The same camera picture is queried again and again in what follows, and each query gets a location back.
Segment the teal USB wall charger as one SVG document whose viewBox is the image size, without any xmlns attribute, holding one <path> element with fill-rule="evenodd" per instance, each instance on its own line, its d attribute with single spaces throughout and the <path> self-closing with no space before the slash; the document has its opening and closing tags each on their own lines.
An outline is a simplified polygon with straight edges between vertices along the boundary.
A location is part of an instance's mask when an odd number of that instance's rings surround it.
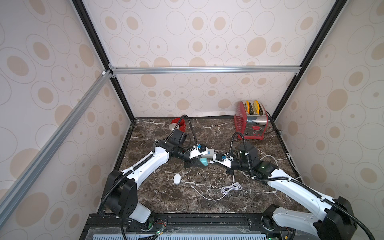
<svg viewBox="0 0 384 240">
<path fill-rule="evenodd" d="M 200 159 L 200 162 L 204 165 L 204 166 L 208 166 L 209 165 L 209 161 L 207 158 L 201 158 Z"/>
</svg>

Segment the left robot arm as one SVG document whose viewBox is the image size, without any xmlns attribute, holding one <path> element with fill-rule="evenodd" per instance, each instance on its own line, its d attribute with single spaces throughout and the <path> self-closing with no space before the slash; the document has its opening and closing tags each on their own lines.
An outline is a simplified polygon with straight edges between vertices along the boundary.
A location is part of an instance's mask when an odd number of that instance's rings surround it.
<svg viewBox="0 0 384 240">
<path fill-rule="evenodd" d="M 177 127 L 163 140 L 155 141 L 149 154 L 136 164 L 123 170 L 114 170 L 107 178 L 101 197 L 98 213 L 105 216 L 117 216 L 124 223 L 134 220 L 150 229 L 154 224 L 153 212 L 138 202 L 138 189 L 144 180 L 157 168 L 164 165 L 171 158 L 184 161 L 186 168 L 203 167 L 201 156 L 207 154 L 204 144 L 198 144 L 192 122 L 187 115 L 182 115 L 177 125 L 186 119 L 190 125 L 194 142 L 189 148 L 182 147 L 187 134 Z"/>
</svg>

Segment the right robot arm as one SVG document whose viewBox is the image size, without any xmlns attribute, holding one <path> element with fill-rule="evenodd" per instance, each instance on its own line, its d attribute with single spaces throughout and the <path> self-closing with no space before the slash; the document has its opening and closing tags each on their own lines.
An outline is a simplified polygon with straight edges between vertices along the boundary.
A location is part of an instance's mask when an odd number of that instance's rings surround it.
<svg viewBox="0 0 384 240">
<path fill-rule="evenodd" d="M 308 213 L 303 213 L 272 205 L 263 216 L 265 229 L 287 227 L 320 240 L 350 240 L 361 228 L 370 240 L 375 238 L 369 228 L 355 217 L 348 200 L 343 197 L 335 199 L 312 189 L 277 165 L 262 160 L 256 147 L 247 142 L 240 132 L 235 132 L 231 139 L 236 137 L 242 140 L 237 151 L 230 149 L 225 154 L 215 153 L 213 163 L 248 173 L 253 180 L 284 193 L 308 210 Z"/>
</svg>

